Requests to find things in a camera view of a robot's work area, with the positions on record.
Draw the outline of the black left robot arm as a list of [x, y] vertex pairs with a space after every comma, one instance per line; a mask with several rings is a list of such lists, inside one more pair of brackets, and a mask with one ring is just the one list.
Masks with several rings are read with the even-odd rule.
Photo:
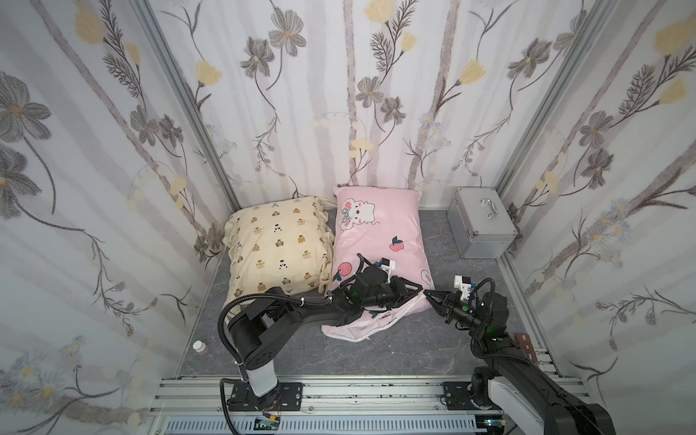
[[391, 315], [423, 291], [369, 264], [324, 298], [292, 297], [279, 286], [238, 297], [222, 309], [217, 332], [257, 400], [274, 400], [279, 390], [274, 358], [302, 326], [349, 326], [373, 311]]

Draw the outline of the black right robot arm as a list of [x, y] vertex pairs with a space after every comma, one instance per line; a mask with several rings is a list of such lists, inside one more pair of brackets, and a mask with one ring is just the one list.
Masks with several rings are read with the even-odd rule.
[[471, 375], [464, 397], [472, 406], [500, 408], [526, 434], [614, 434], [608, 411], [585, 403], [544, 373], [507, 332], [507, 298], [493, 289], [481, 297], [460, 291], [426, 290], [446, 324], [471, 338], [471, 353], [484, 362]]

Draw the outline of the pink cartoon print pillow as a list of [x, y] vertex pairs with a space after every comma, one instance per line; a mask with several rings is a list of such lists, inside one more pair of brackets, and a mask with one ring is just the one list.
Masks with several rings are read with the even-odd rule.
[[340, 187], [337, 199], [333, 280], [335, 291], [359, 268], [359, 255], [370, 262], [390, 261], [391, 274], [433, 289], [419, 215], [422, 194], [403, 188]]

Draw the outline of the cream bear print pillow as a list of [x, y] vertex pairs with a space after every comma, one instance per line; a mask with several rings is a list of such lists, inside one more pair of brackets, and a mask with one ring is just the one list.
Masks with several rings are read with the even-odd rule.
[[324, 293], [333, 266], [333, 231], [318, 197], [277, 201], [234, 213], [224, 227], [230, 259], [226, 304], [279, 286], [288, 295]]

